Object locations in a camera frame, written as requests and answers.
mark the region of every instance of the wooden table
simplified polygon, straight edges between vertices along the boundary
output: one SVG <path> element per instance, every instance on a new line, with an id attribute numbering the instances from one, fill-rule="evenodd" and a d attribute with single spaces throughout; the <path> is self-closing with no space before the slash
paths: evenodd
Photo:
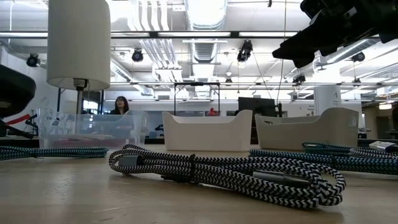
<path id="1" fill-rule="evenodd" d="M 295 210 L 216 187 L 164 181 L 155 174 L 124 176 L 111 170 L 105 158 L 0 161 L 0 223 L 398 222 L 398 177 L 344 175 L 348 187 L 340 205 Z"/>

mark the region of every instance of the ceiling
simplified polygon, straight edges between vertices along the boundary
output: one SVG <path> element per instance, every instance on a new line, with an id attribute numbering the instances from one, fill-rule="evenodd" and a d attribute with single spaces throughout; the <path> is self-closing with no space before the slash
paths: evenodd
<path id="1" fill-rule="evenodd" d="M 268 1 L 256 0 L 228 0 L 226 11 L 226 20 L 223 30 L 261 30 L 261 31 L 299 31 L 308 26 L 309 18 L 300 10 L 300 0 L 288 0 L 285 14 L 285 1 L 273 0 L 272 7 L 268 6 Z M 0 1 L 0 30 L 13 31 L 46 31 L 47 30 L 47 8 L 48 1 Z M 111 17 L 113 20 L 113 31 L 130 30 L 127 25 L 127 18 L 131 16 L 128 10 L 129 1 L 112 1 Z M 171 30 L 187 30 L 185 19 L 185 6 L 183 0 L 168 0 L 168 23 Z M 253 54 L 247 61 L 244 68 L 238 68 L 236 60 L 237 52 L 243 43 L 243 39 L 226 39 L 228 42 L 219 44 L 213 74 L 209 81 L 224 82 L 226 72 L 231 72 L 234 82 L 262 82 L 261 75 L 265 81 L 270 83 L 291 82 L 292 77 L 298 74 L 294 70 L 291 61 L 275 59 L 272 57 L 272 51 L 279 47 L 283 39 L 252 39 Z M 172 40 L 178 64 L 182 68 L 182 78 L 185 81 L 194 78 L 192 72 L 192 58 L 190 46 L 184 44 L 181 39 Z M 40 58 L 45 61 L 47 56 L 47 40 L 32 39 L 12 39 L 10 47 L 15 54 L 21 57 L 27 57 L 29 53 L 39 53 Z M 137 39 L 113 39 L 111 42 L 111 51 L 113 58 L 119 64 L 131 73 L 135 80 L 140 82 L 155 81 L 152 76 L 152 61 L 144 52 L 144 60 L 135 63 L 131 60 L 135 48 L 141 48 Z M 397 63 L 398 40 L 393 40 L 387 44 L 375 44 L 363 50 L 366 56 L 365 61 L 357 62 L 355 67 L 351 61 L 342 60 L 334 65 L 326 66 L 326 71 L 340 71 L 340 77 L 333 82 L 352 82 L 354 76 L 367 77 L 383 68 L 391 66 L 391 69 L 385 72 L 379 72 L 362 82 L 382 82 L 390 80 L 387 78 L 398 76 L 398 67 L 392 66 Z M 332 82 L 328 73 L 323 71 L 316 77 L 313 76 L 314 69 L 308 66 L 304 72 L 307 82 Z M 112 81 L 123 82 L 120 77 L 113 77 Z M 363 88 L 360 93 L 369 93 L 378 88 L 369 86 Z M 312 92 L 312 86 L 303 93 Z"/>

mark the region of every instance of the transparent container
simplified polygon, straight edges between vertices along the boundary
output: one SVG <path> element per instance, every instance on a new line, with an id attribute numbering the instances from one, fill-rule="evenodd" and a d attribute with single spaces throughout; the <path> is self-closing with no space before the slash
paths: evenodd
<path id="1" fill-rule="evenodd" d="M 147 114 L 129 111 L 125 115 L 63 114 L 39 112 L 40 148 L 107 147 L 144 145 Z"/>

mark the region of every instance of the person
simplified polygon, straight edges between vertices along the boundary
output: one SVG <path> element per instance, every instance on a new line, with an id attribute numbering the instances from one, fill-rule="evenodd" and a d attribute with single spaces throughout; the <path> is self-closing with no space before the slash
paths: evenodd
<path id="1" fill-rule="evenodd" d="M 129 111 L 129 102 L 124 96 L 119 96 L 116 98 L 114 102 L 114 110 L 111 111 L 111 114 L 115 115 L 124 115 Z"/>

